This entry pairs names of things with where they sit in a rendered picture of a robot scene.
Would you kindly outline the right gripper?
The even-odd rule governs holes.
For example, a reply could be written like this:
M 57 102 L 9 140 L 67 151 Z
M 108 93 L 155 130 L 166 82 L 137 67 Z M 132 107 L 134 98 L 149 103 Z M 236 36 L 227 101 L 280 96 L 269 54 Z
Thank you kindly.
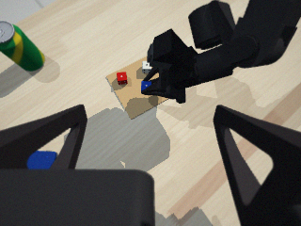
M 198 76 L 198 67 L 195 66 L 194 69 Z M 159 73 L 159 77 L 151 79 L 157 73 Z M 199 76 L 198 80 L 201 84 L 206 83 L 202 80 L 202 78 L 200 79 Z M 143 81 L 151 81 L 151 85 L 141 91 L 144 95 L 160 96 L 172 100 L 176 99 L 176 102 L 179 104 L 186 102 L 185 89 L 176 90 L 168 84 L 168 70 L 152 67 Z

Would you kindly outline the red die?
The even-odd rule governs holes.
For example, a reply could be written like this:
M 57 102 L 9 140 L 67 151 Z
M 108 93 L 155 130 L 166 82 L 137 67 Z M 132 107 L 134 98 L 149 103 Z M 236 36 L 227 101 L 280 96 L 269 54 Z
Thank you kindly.
M 119 85 L 128 84 L 126 72 L 117 73 L 117 79 L 118 79 Z

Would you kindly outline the blue die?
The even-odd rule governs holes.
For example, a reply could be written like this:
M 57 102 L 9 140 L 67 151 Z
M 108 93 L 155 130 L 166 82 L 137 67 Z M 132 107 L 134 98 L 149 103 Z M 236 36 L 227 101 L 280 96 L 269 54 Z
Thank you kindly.
M 141 91 L 146 89 L 150 85 L 151 85 L 151 81 L 142 81 L 141 82 Z

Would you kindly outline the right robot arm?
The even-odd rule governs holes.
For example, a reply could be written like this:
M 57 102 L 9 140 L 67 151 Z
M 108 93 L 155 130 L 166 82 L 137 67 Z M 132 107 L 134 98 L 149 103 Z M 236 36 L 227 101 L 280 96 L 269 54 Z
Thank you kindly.
M 235 24 L 230 5 L 213 0 L 188 16 L 195 47 L 213 49 L 198 54 L 170 28 L 153 39 L 147 62 L 168 70 L 168 84 L 176 90 L 201 84 L 198 76 L 210 82 L 232 75 L 237 67 L 270 65 L 285 53 L 300 18 L 301 0 L 249 0 Z

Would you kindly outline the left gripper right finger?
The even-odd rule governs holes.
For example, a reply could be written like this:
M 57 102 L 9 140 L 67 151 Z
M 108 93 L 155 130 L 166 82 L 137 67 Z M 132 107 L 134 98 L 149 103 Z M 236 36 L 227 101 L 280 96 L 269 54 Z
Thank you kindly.
M 271 157 L 273 167 L 262 185 L 230 129 Z M 223 105 L 216 106 L 214 130 L 241 226 L 275 226 L 301 207 L 301 132 Z

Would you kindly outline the green and yellow striped soda can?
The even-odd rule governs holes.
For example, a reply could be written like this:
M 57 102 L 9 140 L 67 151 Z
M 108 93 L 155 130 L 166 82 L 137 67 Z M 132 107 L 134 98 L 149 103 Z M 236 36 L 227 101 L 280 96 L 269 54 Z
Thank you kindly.
M 45 56 L 16 25 L 0 21 L 0 52 L 26 71 L 40 69 Z

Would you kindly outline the tan mat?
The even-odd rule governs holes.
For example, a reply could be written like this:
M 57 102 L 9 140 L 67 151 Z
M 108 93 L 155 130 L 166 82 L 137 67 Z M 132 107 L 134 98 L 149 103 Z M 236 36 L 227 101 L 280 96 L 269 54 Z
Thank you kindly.
M 147 73 L 142 73 L 142 61 L 147 61 L 147 57 L 145 56 L 106 76 L 130 119 L 139 116 L 168 99 L 160 96 L 141 94 L 141 82 L 148 75 Z M 123 72 L 127 74 L 128 84 L 119 85 L 117 73 Z

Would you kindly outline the white die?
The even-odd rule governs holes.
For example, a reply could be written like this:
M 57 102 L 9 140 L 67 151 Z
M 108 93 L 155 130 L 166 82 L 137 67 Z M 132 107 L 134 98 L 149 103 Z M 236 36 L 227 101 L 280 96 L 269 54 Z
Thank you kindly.
M 149 73 L 151 71 L 150 63 L 142 61 L 142 73 Z

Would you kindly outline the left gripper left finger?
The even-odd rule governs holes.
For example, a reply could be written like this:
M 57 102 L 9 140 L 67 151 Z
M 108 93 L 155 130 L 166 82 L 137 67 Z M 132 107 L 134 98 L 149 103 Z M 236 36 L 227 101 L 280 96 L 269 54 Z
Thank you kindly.
M 0 169 L 28 169 L 29 156 L 71 128 L 50 169 L 75 170 L 87 127 L 84 105 L 0 131 Z

